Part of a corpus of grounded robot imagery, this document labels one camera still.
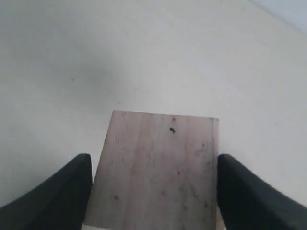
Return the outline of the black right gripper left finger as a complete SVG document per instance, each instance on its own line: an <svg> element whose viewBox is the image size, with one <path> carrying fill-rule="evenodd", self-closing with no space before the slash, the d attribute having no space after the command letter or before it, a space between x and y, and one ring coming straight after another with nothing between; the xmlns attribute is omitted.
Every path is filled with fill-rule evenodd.
<svg viewBox="0 0 307 230"><path fill-rule="evenodd" d="M79 230L92 189L92 161L79 154L42 184L0 209L2 230Z"/></svg>

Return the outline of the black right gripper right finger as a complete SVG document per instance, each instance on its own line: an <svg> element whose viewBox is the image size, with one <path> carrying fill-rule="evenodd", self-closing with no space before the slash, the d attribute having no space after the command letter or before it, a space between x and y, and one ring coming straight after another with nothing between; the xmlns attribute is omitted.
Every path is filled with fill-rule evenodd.
<svg viewBox="0 0 307 230"><path fill-rule="evenodd" d="M228 230L305 230L307 208L229 154L218 156L217 202Z"/></svg>

